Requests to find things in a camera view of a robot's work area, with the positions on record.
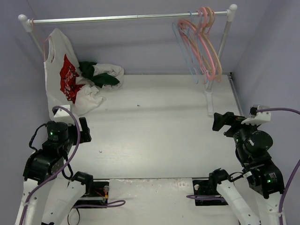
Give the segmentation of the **light blue hanger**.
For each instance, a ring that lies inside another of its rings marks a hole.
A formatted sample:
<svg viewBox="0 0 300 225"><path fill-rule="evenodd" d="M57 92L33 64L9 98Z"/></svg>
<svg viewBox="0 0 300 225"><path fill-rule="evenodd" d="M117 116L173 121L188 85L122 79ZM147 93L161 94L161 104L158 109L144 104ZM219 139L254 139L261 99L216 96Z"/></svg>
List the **light blue hanger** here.
<svg viewBox="0 0 300 225"><path fill-rule="evenodd" d="M175 35L176 41L180 47L182 56L184 57L184 61L188 70L193 78L195 84L199 83L199 78L194 71L194 57L190 55L191 53L191 46L185 43L184 35L186 34L182 28L175 22L172 23L172 30Z"/></svg>

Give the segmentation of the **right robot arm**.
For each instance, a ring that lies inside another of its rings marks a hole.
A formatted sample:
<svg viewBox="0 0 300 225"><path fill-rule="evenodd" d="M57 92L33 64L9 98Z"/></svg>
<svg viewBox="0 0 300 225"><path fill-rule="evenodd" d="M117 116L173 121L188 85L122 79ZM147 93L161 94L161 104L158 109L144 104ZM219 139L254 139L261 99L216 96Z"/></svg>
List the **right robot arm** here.
<svg viewBox="0 0 300 225"><path fill-rule="evenodd" d="M268 133L258 130L270 119L269 109L255 112L249 118L233 112L214 113L212 130L219 131L223 126L229 126L224 136L234 139L235 155L242 166L240 177L245 178L255 192L259 216L252 212L239 194L226 170L211 172L207 187L224 198L242 225L282 225L285 221L280 210L280 200L285 190L283 175L268 153L273 140Z"/></svg>

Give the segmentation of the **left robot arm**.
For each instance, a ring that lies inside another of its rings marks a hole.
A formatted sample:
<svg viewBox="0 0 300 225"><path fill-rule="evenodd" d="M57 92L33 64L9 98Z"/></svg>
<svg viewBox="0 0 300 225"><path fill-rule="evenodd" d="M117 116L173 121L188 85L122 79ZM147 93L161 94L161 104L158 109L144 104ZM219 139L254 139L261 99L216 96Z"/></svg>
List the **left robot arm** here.
<svg viewBox="0 0 300 225"><path fill-rule="evenodd" d="M49 121L43 125L47 129L47 140L42 148L28 158L23 172L23 195L15 221L17 225L57 225L63 220L81 196L93 193L93 177L84 172L71 174L71 186L65 191L66 196L59 199L50 212L45 212L49 193L57 176L65 167L70 167L68 155L72 146L91 141L90 129L85 117L80 117L75 124Z"/></svg>

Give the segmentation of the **green and white t shirt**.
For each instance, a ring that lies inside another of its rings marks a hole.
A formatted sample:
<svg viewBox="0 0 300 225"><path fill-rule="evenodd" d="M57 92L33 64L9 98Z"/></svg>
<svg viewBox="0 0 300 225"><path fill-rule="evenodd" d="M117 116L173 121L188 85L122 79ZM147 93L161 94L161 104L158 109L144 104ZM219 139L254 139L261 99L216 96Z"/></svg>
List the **green and white t shirt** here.
<svg viewBox="0 0 300 225"><path fill-rule="evenodd" d="M124 68L117 65L82 61L79 69L82 77L102 89L119 88L124 81Z"/></svg>

